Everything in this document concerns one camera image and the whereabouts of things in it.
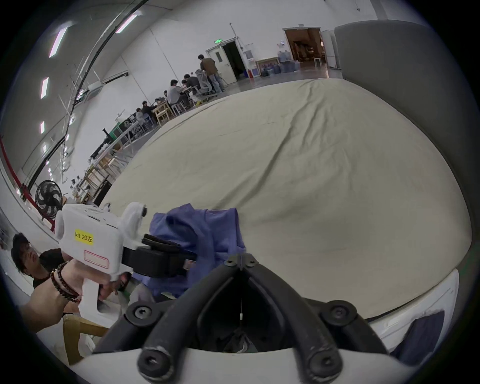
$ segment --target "red label outline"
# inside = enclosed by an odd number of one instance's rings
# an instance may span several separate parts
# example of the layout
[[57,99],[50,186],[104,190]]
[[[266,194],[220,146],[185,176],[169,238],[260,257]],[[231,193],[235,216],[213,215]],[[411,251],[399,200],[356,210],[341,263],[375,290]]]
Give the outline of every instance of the red label outline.
[[[87,252],[87,253],[89,253],[89,254],[91,254],[91,255],[93,255],[93,256],[99,257],[100,259],[106,260],[106,261],[107,261],[107,266],[105,267],[105,266],[103,266],[103,265],[101,265],[101,264],[97,264],[97,263],[94,263],[93,261],[90,261],[90,260],[85,259],[85,252]],[[108,269],[108,268],[110,267],[110,260],[109,260],[109,259],[107,259],[106,257],[100,256],[100,255],[97,255],[97,254],[95,254],[95,253],[93,253],[93,252],[89,252],[89,251],[87,251],[86,249],[84,250],[84,260],[85,260],[87,263],[92,263],[92,264],[98,265],[99,267],[102,267],[102,268],[105,268],[105,269]]]

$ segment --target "wooden chair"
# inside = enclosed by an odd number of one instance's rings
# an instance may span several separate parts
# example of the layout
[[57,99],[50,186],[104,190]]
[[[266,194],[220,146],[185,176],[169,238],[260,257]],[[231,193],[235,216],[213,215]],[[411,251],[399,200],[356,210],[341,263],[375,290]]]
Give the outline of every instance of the wooden chair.
[[165,116],[167,117],[168,121],[170,121],[169,114],[172,117],[175,117],[175,115],[173,114],[173,111],[170,109],[166,101],[158,105],[158,107],[156,107],[152,112],[155,113],[155,116],[159,124],[161,124],[161,121],[164,119]]
[[80,334],[102,337],[108,328],[101,327],[74,314],[66,314],[63,317],[63,341],[67,352],[68,364],[78,363],[83,357],[78,351]]

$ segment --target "hand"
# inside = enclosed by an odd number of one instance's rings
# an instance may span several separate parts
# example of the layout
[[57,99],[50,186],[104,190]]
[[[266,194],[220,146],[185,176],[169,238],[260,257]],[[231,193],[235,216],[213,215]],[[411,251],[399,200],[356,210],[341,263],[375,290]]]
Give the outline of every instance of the hand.
[[95,281],[101,285],[99,300],[106,299],[118,287],[120,280],[110,281],[110,275],[89,267],[78,260],[70,260],[62,269],[61,276],[65,283],[75,292],[82,294],[82,285],[85,279]]

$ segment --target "beaded bracelet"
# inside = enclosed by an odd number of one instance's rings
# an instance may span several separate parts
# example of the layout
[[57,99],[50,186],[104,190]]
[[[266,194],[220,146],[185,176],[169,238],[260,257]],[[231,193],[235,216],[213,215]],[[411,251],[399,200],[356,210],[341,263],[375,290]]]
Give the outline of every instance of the beaded bracelet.
[[67,292],[73,296],[78,296],[78,293],[75,292],[74,289],[70,288],[70,286],[65,282],[65,280],[63,280],[63,277],[61,275],[61,272],[62,272],[62,269],[65,265],[67,265],[68,261],[60,264],[58,267],[57,267],[57,275],[59,277],[59,280],[60,282],[62,283],[63,287],[67,290]]
[[50,279],[52,280],[52,283],[53,283],[53,286],[57,289],[57,291],[64,297],[66,298],[67,300],[71,301],[71,302],[74,302],[74,303],[78,303],[80,302],[80,299],[78,298],[78,294],[75,294],[75,295],[71,295],[70,293],[67,293],[65,292],[61,287],[60,285],[57,283],[57,281],[55,280],[55,269],[52,270],[52,272],[50,272]]

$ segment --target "white fabric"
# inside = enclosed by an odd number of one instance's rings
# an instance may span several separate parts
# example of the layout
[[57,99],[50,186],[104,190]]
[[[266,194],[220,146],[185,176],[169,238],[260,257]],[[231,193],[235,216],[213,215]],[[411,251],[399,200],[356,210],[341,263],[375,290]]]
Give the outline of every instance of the white fabric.
[[105,197],[155,212],[237,207],[247,251],[304,297],[372,317],[426,292],[471,241],[447,163],[398,111],[339,79],[206,104],[163,127]]

